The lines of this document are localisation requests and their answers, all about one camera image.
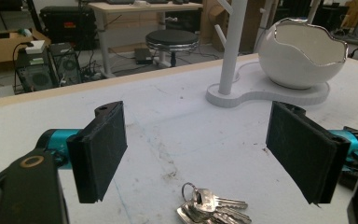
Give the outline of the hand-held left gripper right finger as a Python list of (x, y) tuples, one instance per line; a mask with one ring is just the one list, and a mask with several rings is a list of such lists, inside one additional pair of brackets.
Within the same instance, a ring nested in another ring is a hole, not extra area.
[(308, 203), (330, 203), (341, 177), (358, 177), (358, 130), (326, 130), (296, 105), (272, 104), (266, 144)]

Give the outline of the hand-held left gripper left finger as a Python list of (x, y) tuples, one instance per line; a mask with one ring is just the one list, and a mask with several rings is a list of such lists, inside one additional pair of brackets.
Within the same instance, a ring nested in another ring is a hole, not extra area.
[(103, 199), (128, 147), (121, 101), (101, 105), (83, 129), (50, 129), (36, 145), (53, 156), (59, 168), (73, 171), (78, 200)]

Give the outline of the white eggshell-shaped bowl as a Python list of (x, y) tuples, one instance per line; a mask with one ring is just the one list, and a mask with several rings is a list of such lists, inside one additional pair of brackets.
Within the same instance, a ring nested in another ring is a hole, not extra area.
[(329, 81), (342, 69), (348, 59), (348, 44), (322, 26), (285, 18), (268, 29), (258, 57), (273, 82), (304, 90)]

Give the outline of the bunch of silver keys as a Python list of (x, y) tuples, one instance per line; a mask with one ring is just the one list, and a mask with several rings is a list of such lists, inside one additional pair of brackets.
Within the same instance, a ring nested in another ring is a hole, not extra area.
[(221, 198), (190, 182), (182, 186), (181, 193), (185, 202), (176, 213), (185, 224), (252, 224), (242, 212), (248, 207), (245, 201)]

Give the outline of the white peg stand with base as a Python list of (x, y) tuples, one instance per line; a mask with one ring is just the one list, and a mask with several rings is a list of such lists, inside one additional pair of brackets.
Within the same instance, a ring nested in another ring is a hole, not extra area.
[(326, 100), (330, 92), (327, 83), (307, 90), (293, 90), (273, 83), (260, 70), (255, 71), (254, 74), (244, 74), (246, 65), (258, 64), (253, 61), (237, 67), (248, 0), (231, 0), (230, 4), (226, 0), (217, 1), (230, 17), (227, 38), (224, 38), (219, 26), (215, 27), (224, 44), (225, 52), (220, 82), (211, 85), (205, 95), (209, 103), (231, 108), (251, 100), (281, 101), (292, 105), (318, 105)]

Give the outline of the black computer tower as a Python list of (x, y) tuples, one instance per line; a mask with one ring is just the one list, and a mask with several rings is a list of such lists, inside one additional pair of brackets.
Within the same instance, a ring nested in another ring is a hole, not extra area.
[(43, 91), (58, 87), (58, 81), (48, 51), (28, 54), (20, 49), (15, 62), (15, 71), (25, 92)]
[(55, 66), (58, 84), (70, 86), (81, 82), (76, 52), (69, 43), (56, 43), (49, 46), (49, 52)]

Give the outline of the white table mat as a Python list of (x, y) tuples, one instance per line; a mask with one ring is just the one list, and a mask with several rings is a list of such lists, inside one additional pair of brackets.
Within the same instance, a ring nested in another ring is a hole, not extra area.
[(219, 62), (0, 99), (0, 171), (48, 129), (85, 127), (96, 107), (125, 106), (128, 147), (100, 203), (82, 204), (71, 171), (60, 178), (71, 224), (182, 224), (177, 209), (193, 187), (247, 202), (253, 224), (348, 224), (351, 192), (308, 203), (267, 149), (271, 104), (210, 104)]

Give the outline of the flat black box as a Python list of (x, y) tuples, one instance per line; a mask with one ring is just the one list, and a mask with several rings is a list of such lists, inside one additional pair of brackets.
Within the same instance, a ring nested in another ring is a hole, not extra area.
[(134, 59), (137, 64), (152, 64), (153, 58), (149, 49), (135, 49)]

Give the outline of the grey power supply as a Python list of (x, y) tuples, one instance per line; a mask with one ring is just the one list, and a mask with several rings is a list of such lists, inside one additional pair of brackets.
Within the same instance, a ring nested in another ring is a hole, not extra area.
[(13, 96), (15, 94), (12, 86), (3, 86), (0, 87), (0, 98)]

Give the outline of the small white box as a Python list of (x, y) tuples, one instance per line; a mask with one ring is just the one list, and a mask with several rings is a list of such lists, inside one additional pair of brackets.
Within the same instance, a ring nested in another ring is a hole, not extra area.
[(35, 40), (31, 42), (32, 46), (27, 47), (25, 52), (27, 54), (40, 54), (45, 50), (46, 41), (45, 40)]

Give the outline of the black hard case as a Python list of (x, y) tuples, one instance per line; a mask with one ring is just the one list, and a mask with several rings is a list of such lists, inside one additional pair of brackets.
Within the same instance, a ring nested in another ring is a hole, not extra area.
[(68, 42), (75, 50), (96, 47), (95, 16), (90, 7), (44, 7), (39, 16), (52, 43)]

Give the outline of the black round stool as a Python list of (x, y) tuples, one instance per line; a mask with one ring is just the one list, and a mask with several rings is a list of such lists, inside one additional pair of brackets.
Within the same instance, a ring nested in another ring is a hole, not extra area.
[(185, 30), (156, 30), (145, 37), (145, 43), (150, 49), (169, 52), (171, 54), (171, 67), (176, 66), (176, 53), (191, 51), (200, 44), (199, 37)]

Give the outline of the open cardboard box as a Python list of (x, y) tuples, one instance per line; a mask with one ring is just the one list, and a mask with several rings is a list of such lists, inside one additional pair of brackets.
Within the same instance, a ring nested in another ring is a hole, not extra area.
[(48, 37), (32, 28), (0, 32), (0, 63), (12, 60), (18, 44), (36, 40), (44, 40), (47, 45), (51, 43)]

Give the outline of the wooden desk with white legs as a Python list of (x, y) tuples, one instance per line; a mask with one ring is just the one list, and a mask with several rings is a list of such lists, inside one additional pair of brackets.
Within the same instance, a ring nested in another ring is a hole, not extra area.
[[(152, 31), (165, 30), (165, 13), (176, 11), (193, 11), (203, 8), (203, 4), (188, 3), (176, 5), (151, 4), (150, 6), (138, 7), (135, 5), (109, 5), (107, 3), (90, 3), (89, 7), (93, 9), (99, 37), (100, 50), (103, 58), (102, 73), (105, 77), (114, 77), (111, 68), (112, 64), (109, 58), (109, 50), (115, 47), (139, 44), (145, 41), (145, 36)], [(109, 16), (141, 16), (145, 13), (155, 13), (157, 16), (156, 24), (146, 24), (139, 26), (128, 26), (109, 29)]]

